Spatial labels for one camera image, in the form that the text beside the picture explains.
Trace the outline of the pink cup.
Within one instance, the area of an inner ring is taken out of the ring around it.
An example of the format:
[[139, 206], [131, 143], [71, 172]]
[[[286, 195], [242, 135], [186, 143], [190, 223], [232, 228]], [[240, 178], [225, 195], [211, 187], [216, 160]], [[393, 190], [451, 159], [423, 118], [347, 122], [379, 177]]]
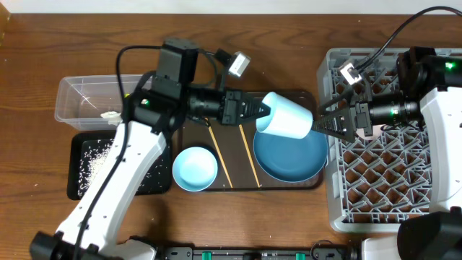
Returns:
[[372, 128], [372, 135], [371, 136], [365, 136], [363, 135], [363, 139], [365, 140], [374, 140], [374, 139], [378, 139], [380, 137], [380, 135], [383, 133], [383, 130], [382, 128], [384, 127], [384, 125], [377, 125], [377, 126], [373, 126]]

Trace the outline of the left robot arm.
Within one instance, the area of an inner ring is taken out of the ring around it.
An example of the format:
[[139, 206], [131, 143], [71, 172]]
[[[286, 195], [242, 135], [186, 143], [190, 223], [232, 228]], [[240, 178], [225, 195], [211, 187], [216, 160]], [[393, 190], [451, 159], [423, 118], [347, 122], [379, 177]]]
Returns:
[[33, 259], [155, 259], [156, 246], [117, 235], [143, 178], [167, 139], [187, 116], [238, 126], [270, 114], [270, 107], [241, 90], [186, 88], [177, 94], [135, 89], [123, 99], [122, 123], [103, 166], [71, 214], [53, 235], [39, 232]]

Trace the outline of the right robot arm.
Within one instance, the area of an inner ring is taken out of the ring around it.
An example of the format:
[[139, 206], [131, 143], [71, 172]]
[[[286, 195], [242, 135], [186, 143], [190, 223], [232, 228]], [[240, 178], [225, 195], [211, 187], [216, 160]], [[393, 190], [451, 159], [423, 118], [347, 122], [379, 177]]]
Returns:
[[361, 129], [416, 121], [429, 137], [430, 212], [400, 224], [396, 235], [362, 241], [358, 259], [461, 258], [461, 58], [411, 47], [396, 59], [399, 89], [373, 97], [346, 90], [322, 104], [313, 130], [353, 142]]

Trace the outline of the white napkin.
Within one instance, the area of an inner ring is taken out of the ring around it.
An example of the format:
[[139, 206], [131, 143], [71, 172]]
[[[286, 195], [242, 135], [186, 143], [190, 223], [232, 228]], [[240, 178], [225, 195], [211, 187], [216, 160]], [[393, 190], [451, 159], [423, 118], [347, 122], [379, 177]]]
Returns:
[[116, 111], [104, 112], [104, 113], [101, 113], [100, 116], [108, 120], [121, 121], [121, 113], [116, 112]]

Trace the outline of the grey dishwasher rack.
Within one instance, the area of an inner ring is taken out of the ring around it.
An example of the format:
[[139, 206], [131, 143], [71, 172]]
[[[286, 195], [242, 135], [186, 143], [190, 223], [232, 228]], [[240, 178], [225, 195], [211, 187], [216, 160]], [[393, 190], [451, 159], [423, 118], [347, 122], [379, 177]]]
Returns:
[[[333, 48], [318, 72], [321, 105], [352, 88], [373, 97], [399, 89], [396, 59], [409, 48], [389, 48], [373, 57], [371, 48]], [[458, 48], [436, 48], [439, 56], [461, 58]], [[351, 61], [362, 80], [350, 85], [339, 67]], [[384, 125], [378, 139], [355, 141], [328, 137], [330, 152], [325, 170], [331, 227], [343, 233], [394, 233], [410, 218], [430, 212], [432, 169], [429, 137], [416, 121]]]

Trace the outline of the light blue bowl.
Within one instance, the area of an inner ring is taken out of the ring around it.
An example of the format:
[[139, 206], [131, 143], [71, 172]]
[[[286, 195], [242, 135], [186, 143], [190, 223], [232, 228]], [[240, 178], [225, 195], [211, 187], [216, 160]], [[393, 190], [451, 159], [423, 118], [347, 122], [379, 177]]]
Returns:
[[197, 192], [209, 188], [218, 174], [214, 154], [203, 147], [189, 147], [173, 162], [173, 178], [186, 191]]

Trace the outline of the light blue cup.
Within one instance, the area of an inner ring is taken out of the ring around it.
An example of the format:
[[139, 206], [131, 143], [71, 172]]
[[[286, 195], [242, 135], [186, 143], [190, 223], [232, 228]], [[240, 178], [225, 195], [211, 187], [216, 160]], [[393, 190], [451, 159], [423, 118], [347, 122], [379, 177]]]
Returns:
[[297, 103], [275, 93], [268, 93], [262, 100], [270, 108], [270, 114], [256, 120], [259, 133], [302, 139], [313, 126], [313, 114]]

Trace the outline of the pile of white rice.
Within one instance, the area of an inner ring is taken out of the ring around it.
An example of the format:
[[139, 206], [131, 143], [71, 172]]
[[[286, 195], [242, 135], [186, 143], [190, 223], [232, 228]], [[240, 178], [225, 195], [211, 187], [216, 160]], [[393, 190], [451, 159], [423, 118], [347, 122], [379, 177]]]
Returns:
[[79, 160], [77, 194], [83, 197], [103, 166], [113, 139], [95, 139], [84, 141]]

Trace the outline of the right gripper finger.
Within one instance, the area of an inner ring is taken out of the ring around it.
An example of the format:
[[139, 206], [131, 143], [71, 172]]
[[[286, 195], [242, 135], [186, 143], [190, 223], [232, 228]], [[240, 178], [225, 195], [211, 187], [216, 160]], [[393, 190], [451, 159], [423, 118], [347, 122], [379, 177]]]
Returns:
[[357, 128], [350, 108], [346, 107], [322, 115], [313, 122], [312, 130], [347, 142], [354, 142]]
[[332, 105], [339, 103], [342, 100], [345, 100], [347, 104], [351, 102], [351, 99], [354, 95], [354, 90], [352, 88], [345, 89], [341, 94], [334, 97], [333, 99], [327, 101], [326, 103], [318, 107], [318, 112], [326, 112], [328, 108]]

